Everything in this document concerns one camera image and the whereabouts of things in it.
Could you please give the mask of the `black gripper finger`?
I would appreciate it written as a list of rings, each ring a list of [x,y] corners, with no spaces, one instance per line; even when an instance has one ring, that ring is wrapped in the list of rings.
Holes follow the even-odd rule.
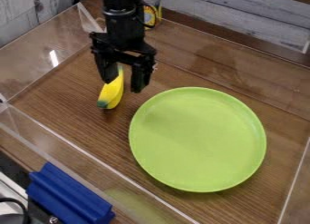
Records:
[[[132,65],[131,75],[131,92],[140,93],[148,86],[151,74],[153,71],[153,63],[135,63]]]
[[[95,53],[96,68],[104,83],[111,83],[119,76],[117,57],[115,54]]]

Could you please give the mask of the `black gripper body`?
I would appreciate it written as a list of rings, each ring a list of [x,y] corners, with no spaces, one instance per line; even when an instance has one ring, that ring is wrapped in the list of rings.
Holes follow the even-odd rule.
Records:
[[[140,63],[151,71],[153,70],[156,50],[144,41],[116,44],[107,34],[91,33],[89,37],[92,39],[91,51],[99,71],[104,71],[117,62],[128,65]]]

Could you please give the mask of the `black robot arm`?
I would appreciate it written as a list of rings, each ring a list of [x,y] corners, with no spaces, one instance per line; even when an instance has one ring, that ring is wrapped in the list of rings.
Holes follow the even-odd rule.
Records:
[[[103,0],[107,32],[92,32],[91,52],[104,83],[119,76],[117,63],[131,66],[131,92],[140,93],[149,83],[155,66],[156,49],[144,41],[143,0]]]

